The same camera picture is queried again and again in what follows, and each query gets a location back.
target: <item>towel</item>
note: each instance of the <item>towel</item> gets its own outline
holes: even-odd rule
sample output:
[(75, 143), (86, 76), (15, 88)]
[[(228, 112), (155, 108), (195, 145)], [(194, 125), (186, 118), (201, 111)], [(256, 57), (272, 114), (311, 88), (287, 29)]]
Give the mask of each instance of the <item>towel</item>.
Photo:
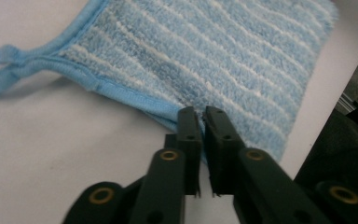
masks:
[(212, 105), (279, 161), (336, 19), (329, 0), (90, 0), (46, 46), (0, 48), (0, 92), (52, 70), (174, 131)]

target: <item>white table surface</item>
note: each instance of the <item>white table surface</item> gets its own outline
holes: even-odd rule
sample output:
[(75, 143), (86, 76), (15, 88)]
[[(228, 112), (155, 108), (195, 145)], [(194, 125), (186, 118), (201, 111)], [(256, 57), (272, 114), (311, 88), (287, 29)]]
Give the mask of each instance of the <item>white table surface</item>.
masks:
[[(0, 0), (0, 46), (39, 47), (87, 0)], [(358, 1), (336, 1), (340, 19), (320, 55), (281, 166), (294, 177), (358, 64)], [(79, 193), (144, 175), (167, 129), (48, 71), (0, 95), (0, 223), (61, 223)], [(186, 223), (238, 223), (232, 197), (186, 198)]]

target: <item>white surface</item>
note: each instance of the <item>white surface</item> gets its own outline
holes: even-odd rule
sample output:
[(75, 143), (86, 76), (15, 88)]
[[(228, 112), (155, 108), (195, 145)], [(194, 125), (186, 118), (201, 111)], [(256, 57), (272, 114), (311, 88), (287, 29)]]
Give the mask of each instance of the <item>white surface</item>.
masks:
[[(0, 46), (32, 49), (60, 34), (86, 0), (0, 0)], [(340, 20), (317, 63), (281, 165), (295, 176), (358, 64), (358, 1), (337, 2)], [(144, 175), (169, 131), (141, 112), (83, 91), (50, 72), (0, 95), (0, 223), (60, 223), (78, 194), (101, 181)], [(186, 223), (238, 223), (231, 197), (186, 200)]]

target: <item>white stripe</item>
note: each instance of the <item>white stripe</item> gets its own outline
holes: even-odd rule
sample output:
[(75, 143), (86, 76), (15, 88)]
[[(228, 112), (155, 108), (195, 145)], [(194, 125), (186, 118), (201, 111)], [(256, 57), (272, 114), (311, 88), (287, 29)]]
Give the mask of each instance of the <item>white stripe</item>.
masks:
[(261, 62), (268, 64), (269, 66), (271, 66), (275, 72), (281, 74), (283, 77), (287, 78), (292, 84), (294, 84), (294, 87), (296, 87), (297, 89), (299, 89), (300, 91), (302, 91), (302, 88), (300, 86), (300, 84), (298, 83), (297, 80), (295, 80), (294, 78), (292, 78), (291, 76), (287, 75), (286, 73), (284, 73), (282, 70), (278, 69), (274, 64), (271, 64), (267, 59), (261, 57), (259, 54), (254, 53), (252, 51), (250, 51), (249, 49), (247, 49), (241, 42), (237, 42), (237, 40), (234, 39), (234, 37), (232, 37), (231, 35), (229, 35), (224, 28), (222, 28), (220, 25), (215, 24), (214, 22), (212, 22), (201, 10), (199, 10), (197, 8), (197, 6), (192, 5), (194, 9), (196, 9), (199, 14), (207, 21), (210, 21), (210, 24), (212, 26), (214, 26), (216, 29), (218, 29), (220, 32), (222, 32), (223, 34), (226, 34), (227, 37), (236, 45), (241, 47), (241, 49), (245, 50), (246, 52), (248, 52), (249, 54), (251, 54), (252, 56), (256, 57), (257, 59), (259, 59)]
[(269, 25), (271, 28), (273, 28), (274, 30), (276, 30), (277, 32), (281, 33), (281, 35), (285, 35), (291, 39), (293, 39), (294, 41), (296, 41), (296, 43), (300, 46), (302, 46), (303, 48), (305, 48), (309, 53), (310, 55), (312, 56), (316, 56), (316, 53), (310, 48), (310, 46), (305, 43), (303, 40), (301, 39), (298, 39), (295, 35), (290, 35), (288, 34), (287, 32), (281, 30), (280, 27), (276, 26), (274, 23), (270, 23), (269, 21), (267, 20), (264, 20), (263, 18), (259, 17), (258, 15), (254, 14), (254, 12), (252, 12), (252, 10), (250, 10), (246, 4), (241, 4), (240, 2), (238, 2), (238, 0), (234, 0), (236, 1), (239, 5), (242, 6), (243, 9), (245, 9), (246, 11), (248, 11), (250, 14), (254, 15), (258, 20), (264, 22), (266, 25)]
[(269, 46), (271, 49), (275, 49), (276, 52), (280, 53), (283, 57), (286, 58), (287, 61), (289, 61), (292, 64), (295, 64), (296, 67), (298, 67), (300, 70), (302, 70), (302, 72), (304, 72), (305, 74), (308, 74), (309, 72), (302, 66), (301, 63), (299, 63), (298, 61), (292, 59), (289, 55), (287, 55), (285, 52), (283, 52), (281, 49), (276, 48), (275, 46), (272, 46), (269, 42), (267, 42), (266, 40), (259, 38), (258, 36), (248, 32), (247, 30), (243, 29), (243, 27), (239, 24), (237, 24), (234, 20), (231, 19), (231, 17), (229, 16), (229, 14), (221, 7), (221, 5), (218, 2), (215, 2), (215, 4), (212, 4), (212, 6), (218, 8), (219, 10), (221, 10), (223, 12), (223, 14), (227, 17), (228, 20), (230, 20), (233, 24), (235, 24), (241, 31), (243, 31), (245, 34), (251, 36), (254, 40), (256, 40), (257, 42), (262, 42), (265, 45)]
[(311, 1), (308, 1), (308, 2), (312, 3), (313, 5), (315, 5), (315, 6), (319, 9), (319, 11), (322, 11), (322, 13), (323, 13), (326, 17), (328, 17), (328, 19), (330, 19), (330, 20), (333, 19), (333, 18), (331, 17), (330, 12), (328, 12), (328, 11), (327, 11), (324, 7), (322, 7), (321, 5), (317, 4), (316, 1), (311, 0)]
[[(98, 27), (94, 27), (92, 26), (91, 29), (93, 29), (95, 32), (97, 32), (100, 36), (103, 37), (103, 39), (105, 41), (107, 41), (108, 43), (114, 45), (112, 39), (110, 38), (110, 36), (105, 33), (103, 30), (101, 30)], [(128, 60), (130, 60), (133, 64), (135, 64), (140, 70), (142, 70), (145, 74), (148, 74), (151, 78), (153, 78), (156, 81), (160, 81), (158, 79), (158, 76), (154, 73), (151, 73), (147, 70), (145, 70), (145, 68), (137, 61), (137, 59), (131, 57), (127, 52), (125, 52), (123, 49), (121, 48), (115, 48), (116, 50), (120, 51), (120, 53), (122, 55), (124, 55)], [(174, 87), (172, 87), (171, 85), (165, 85), (164, 88), (170, 89), (171, 91), (173, 91), (173, 96), (179, 99), (179, 102), (185, 102), (186, 100), (183, 98), (182, 94), (180, 94)]]
[(267, 122), (264, 119), (261, 119), (260, 117), (258, 117), (257, 115), (254, 115), (252, 113), (249, 113), (248, 111), (245, 111), (242, 107), (240, 107), (239, 105), (237, 105), (236, 103), (234, 103), (231, 99), (227, 98), (225, 95), (221, 94), (220, 92), (218, 92), (216, 89), (212, 88), (212, 86), (206, 85), (207, 81), (205, 79), (203, 79), (202, 77), (200, 77), (199, 74), (192, 72), (190, 69), (188, 69), (187, 67), (185, 67), (184, 65), (180, 64), (179, 62), (177, 62), (174, 59), (170, 59), (166, 54), (157, 51), (156, 49), (146, 45), (145, 42), (142, 42), (140, 39), (138, 39), (137, 37), (135, 37), (133, 34), (131, 34), (122, 24), (120, 21), (117, 22), (117, 27), (121, 30), (121, 32), (123, 32), (124, 35), (126, 35), (128, 38), (132, 39), (133, 41), (135, 41), (135, 43), (137, 43), (138, 45), (144, 47), (145, 49), (149, 50), (150, 52), (154, 53), (156, 56), (158, 56), (160, 59), (165, 60), (165, 61), (169, 61), (170, 63), (175, 64), (176, 66), (178, 66), (179, 68), (181, 68), (183, 71), (185, 71), (187, 74), (189, 74), (191, 77), (195, 78), (200, 85), (204, 85), (205, 88), (210, 91), (210, 92), (214, 92), (217, 96), (219, 96), (220, 98), (222, 98), (225, 102), (228, 102), (229, 104), (233, 105), (233, 107), (238, 110), (239, 112), (241, 112), (241, 114), (243, 114), (245, 117), (249, 117), (251, 119), (255, 119), (260, 121), (261, 123), (263, 123), (264, 125), (270, 127), (271, 129), (273, 129), (279, 136), (281, 139), (285, 139), (285, 135), (282, 133), (281, 129), (279, 127), (277, 127), (274, 124), (271, 124), (269, 122)]
[[(195, 26), (194, 26), (193, 24), (191, 24), (189, 21), (186, 21), (185, 18), (183, 17), (183, 15), (181, 15), (179, 12), (175, 11), (175, 10), (172, 9), (172, 8), (169, 8), (169, 7), (167, 7), (167, 6), (164, 6), (164, 5), (160, 5), (160, 6), (163, 7), (163, 8), (165, 8), (165, 9), (166, 9), (167, 11), (169, 11), (170, 13), (175, 14), (175, 15), (176, 15), (177, 17), (179, 17), (181, 20), (183, 20), (184, 22), (186, 22), (186, 23), (188, 24), (188, 27), (189, 27), (194, 33), (196, 33), (196, 34), (198, 34), (199, 36), (201, 36), (203, 39), (205, 39), (206, 41), (208, 41), (210, 44), (213, 44), (213, 45), (215, 45), (216, 47), (220, 48), (220, 50), (222, 50), (223, 52), (225, 52), (226, 55), (227, 55), (228, 57), (230, 57), (237, 65), (239, 65), (239, 66), (241, 66), (241, 67), (244, 67), (246, 70), (250, 71), (250, 72), (251, 72), (252, 74), (254, 74), (254, 75), (257, 75), (258, 77), (263, 78), (263, 79), (264, 79), (267, 83), (269, 83), (271, 86), (273, 86), (273, 87), (275, 87), (276, 89), (278, 89), (279, 91), (283, 92), (283, 91), (282, 91), (282, 88), (281, 88), (280, 86), (277, 86), (276, 83), (272, 82), (272, 81), (269, 80), (267, 77), (263, 77), (263, 76), (258, 75), (257, 72), (256, 72), (253, 68), (249, 67), (247, 64), (244, 64), (244, 63), (239, 62), (239, 61), (236, 59), (236, 57), (234, 57), (234, 55), (230, 54), (223, 46), (218, 45), (215, 41), (211, 40), (208, 36), (206, 36), (206, 35), (204, 35), (202, 32), (200, 32), (197, 27), (195, 27)], [(253, 53), (250, 53), (250, 54), (254, 55), (254, 56), (257, 57), (257, 58), (260, 58), (260, 56), (257, 55), (257, 54), (253, 54)], [(298, 85), (298, 83), (297, 83), (295, 80), (293, 80), (291, 77), (287, 76), (286, 74), (283, 74), (283, 73), (281, 73), (281, 74), (282, 74), (283, 77), (288, 78), (288, 79), (294, 84), (294, 86), (295, 86), (296, 88), (298, 88), (300, 91), (302, 91), (301, 87)], [(296, 104), (296, 102), (295, 102), (291, 97), (289, 97), (288, 99), (289, 99), (289, 101), (291, 101), (294, 105)]]
[[(129, 76), (128, 74), (124, 73), (124, 71), (122, 71), (122, 70), (120, 70), (120, 69), (114, 67), (110, 62), (105, 61), (105, 60), (102, 60), (102, 59), (98, 58), (96, 55), (94, 55), (94, 54), (88, 52), (85, 48), (83, 48), (83, 47), (81, 47), (81, 46), (79, 46), (79, 45), (73, 45), (71, 48), (74, 49), (74, 50), (76, 50), (76, 51), (78, 51), (78, 52), (80, 52), (80, 53), (85, 54), (91, 61), (94, 61), (94, 62), (96, 62), (96, 63), (98, 63), (98, 64), (103, 65), (103, 66), (106, 66), (106, 67), (108, 67), (110, 70), (116, 71), (116, 72), (119, 73), (122, 77), (124, 77), (126, 80), (128, 80), (130, 83), (133, 83), (133, 84), (135, 84), (136, 86), (142, 87), (142, 88), (145, 86), (145, 84), (144, 84), (141, 80)], [(156, 91), (155, 94), (156, 94), (157, 96), (159, 96), (159, 97), (161, 97), (161, 98), (163, 98), (163, 99), (169, 101), (169, 102), (172, 101), (172, 99), (168, 98), (168, 97), (166, 96), (166, 94), (164, 94), (163, 92)]]
[[(201, 57), (204, 61), (208, 61), (209, 63), (215, 64), (215, 62), (211, 61), (204, 53), (198, 51), (197, 49), (194, 49), (192, 46), (190, 46), (188, 44), (188, 42), (186, 42), (181, 36), (177, 35), (176, 33), (172, 32), (171, 30), (169, 30), (167, 27), (163, 26), (161, 23), (158, 23), (158, 21), (156, 21), (154, 18), (150, 17), (149, 15), (147, 15), (147, 12), (145, 10), (142, 10), (141, 8), (139, 8), (136, 5), (133, 5), (137, 10), (139, 10), (142, 15), (144, 17), (146, 17), (148, 20), (152, 21), (153, 23), (155, 23), (158, 27), (161, 28), (161, 30), (163, 30), (166, 33), (169, 33), (170, 36), (172, 36), (173, 38), (179, 40), (180, 42), (182, 42), (182, 44), (185, 44), (188, 48), (192, 49), (199, 57)], [(274, 83), (272, 83), (270, 80), (265, 79), (264, 77), (260, 76), (257, 74), (257, 72), (255, 72), (254, 70), (250, 69), (247, 66), (244, 66), (242, 64), (238, 64), (237, 65), (241, 65), (241, 67), (243, 67), (244, 69), (246, 69), (247, 71), (251, 72), (255, 77), (261, 77), (262, 79), (264, 79), (267, 83), (270, 84), (270, 86), (275, 86)], [(273, 105), (274, 107), (276, 107), (278, 110), (280, 110), (288, 119), (290, 119), (290, 116), (286, 113), (286, 111), (284, 111), (279, 105), (277, 105), (274, 101), (271, 101), (269, 98), (265, 97), (264, 95), (262, 95), (262, 93), (260, 91), (251, 91), (249, 89), (247, 89), (246, 87), (240, 85), (238, 83), (238, 81), (232, 77), (232, 75), (228, 72), (228, 70), (223, 69), (222, 67), (219, 67), (221, 71), (223, 71), (226, 76), (228, 77), (228, 79), (236, 86), (238, 86), (240, 89), (242, 89), (245, 92), (248, 92), (252, 95), (254, 95), (256, 98), (260, 98), (262, 100), (267, 101), (270, 105)]]
[[(182, 16), (181, 14), (179, 14), (178, 12), (174, 11), (173, 9), (171, 9), (171, 8), (169, 8), (169, 7), (166, 7), (166, 6), (164, 6), (164, 5), (159, 5), (159, 6), (165, 8), (166, 10), (168, 10), (168, 11), (169, 11), (170, 13), (172, 13), (172, 14), (176, 14), (176, 16), (178, 16), (181, 20), (185, 21), (184, 18), (183, 18), (183, 16)], [(209, 39), (208, 36), (205, 36), (203, 33), (199, 32), (199, 31), (197, 30), (197, 28), (194, 27), (193, 24), (189, 23), (188, 21), (186, 21), (186, 23), (188, 24), (188, 27), (189, 27), (194, 33), (198, 34), (198, 35), (201, 36), (205, 41), (209, 42), (209, 43), (212, 44), (212, 45), (215, 45), (217, 48), (219, 48), (221, 51), (223, 51), (228, 57), (230, 57), (230, 58), (234, 61), (234, 63), (235, 63), (237, 66), (242, 67), (243, 69), (249, 71), (249, 72), (252, 73), (255, 77), (258, 77), (258, 78), (263, 79), (263, 80), (264, 80), (265, 82), (267, 82), (271, 87), (275, 87), (275, 89), (278, 89), (278, 91), (280, 91), (280, 92), (282, 92), (282, 93), (285, 93), (285, 92), (283, 92), (283, 90), (282, 90), (282, 88), (281, 88), (280, 86), (277, 86), (277, 84), (275, 84), (274, 82), (272, 82), (272, 81), (269, 80), (268, 78), (263, 77), (263, 76), (257, 74), (257, 72), (256, 72), (253, 68), (249, 67), (248, 65), (246, 65), (246, 64), (244, 64), (244, 63), (238, 62), (234, 57), (232, 57), (233, 55), (231, 55), (231, 54), (229, 54), (229, 53), (227, 52), (226, 49), (224, 49), (222, 46), (216, 44), (214, 41), (212, 41), (211, 39)], [(164, 29), (167, 30), (167, 32), (170, 32), (170, 34), (173, 34), (173, 35), (175, 35), (175, 36), (178, 36), (178, 35), (175, 34), (174, 32), (168, 30), (166, 27), (164, 27)], [(183, 38), (180, 37), (180, 39), (182, 40), (182, 42), (184, 42), (186, 45), (188, 45), (188, 42), (186, 42)], [(210, 61), (210, 60), (209, 60), (209, 57), (207, 57), (205, 54), (202, 54), (202, 58), (203, 58), (204, 60)], [(224, 70), (224, 71), (225, 71), (225, 73), (226, 73), (230, 78), (232, 78), (232, 76), (230, 75), (230, 73), (229, 73), (227, 70)], [(234, 82), (235, 84), (237, 84), (237, 80), (235, 80), (234, 78), (232, 78), (232, 80), (233, 80), (233, 82)], [(244, 87), (244, 86), (242, 86), (242, 85), (240, 85), (240, 84), (238, 84), (238, 86), (240, 86), (240, 88), (245, 89), (246, 91), (250, 92), (251, 94), (257, 96), (258, 98), (263, 98), (264, 100), (267, 100), (271, 105), (274, 105), (275, 107), (277, 107), (279, 110), (281, 110), (281, 112), (282, 112), (287, 118), (290, 119), (290, 116), (286, 113), (286, 111), (284, 111), (279, 105), (277, 105), (275, 102), (271, 101), (269, 98), (263, 96), (260, 91), (257, 91), (257, 92), (251, 91), (251, 90), (247, 89), (246, 87)], [(296, 102), (295, 102), (291, 97), (287, 97), (287, 99), (290, 101), (290, 103), (292, 103), (292, 105), (296, 105)]]
[(296, 9), (300, 9), (303, 13), (306, 13), (309, 15), (309, 17), (312, 19), (312, 22), (318, 26), (321, 30), (323, 30), (323, 26), (318, 22), (318, 20), (316, 20), (316, 18), (314, 17), (314, 15), (312, 13), (310, 13), (309, 10), (306, 10), (305, 8), (303, 7), (297, 7)]
[(318, 35), (315, 34), (314, 30), (305, 27), (305, 26), (304, 26), (305, 24), (301, 24), (301, 23), (299, 23), (298, 21), (293, 20), (291, 17), (286, 16), (286, 14), (284, 14), (284, 13), (281, 13), (281, 12), (279, 12), (279, 11), (274, 11), (274, 10), (271, 10), (271, 9), (265, 7), (264, 5), (260, 4), (260, 1), (254, 0), (254, 4), (257, 5), (260, 9), (267, 11), (267, 13), (269, 13), (269, 14), (274, 14), (274, 15), (276, 15), (276, 16), (278, 16), (278, 17), (281, 17), (281, 18), (284, 19), (285, 21), (288, 21), (288, 22), (292, 23), (292, 24), (295, 25), (295, 26), (298, 26), (298, 27), (303, 28), (303, 30), (304, 30), (305, 32), (307, 32), (308, 34), (312, 35), (312, 37), (313, 37), (318, 43), (321, 42), (321, 38), (320, 38)]

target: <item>brass screw hole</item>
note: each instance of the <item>brass screw hole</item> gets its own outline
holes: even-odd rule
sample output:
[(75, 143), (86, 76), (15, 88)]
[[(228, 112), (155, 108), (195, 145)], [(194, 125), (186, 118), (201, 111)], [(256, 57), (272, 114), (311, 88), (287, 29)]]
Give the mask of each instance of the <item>brass screw hole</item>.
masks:
[(115, 192), (110, 188), (98, 188), (89, 196), (89, 201), (94, 204), (107, 203), (113, 199)]
[(341, 186), (333, 186), (329, 190), (331, 196), (342, 201), (343, 203), (348, 204), (357, 204), (358, 203), (358, 195), (346, 188)]
[(164, 151), (159, 154), (159, 156), (165, 161), (174, 161), (176, 158), (178, 158), (179, 155), (174, 151)]
[(264, 159), (264, 155), (255, 150), (246, 152), (246, 157), (254, 161), (262, 161)]

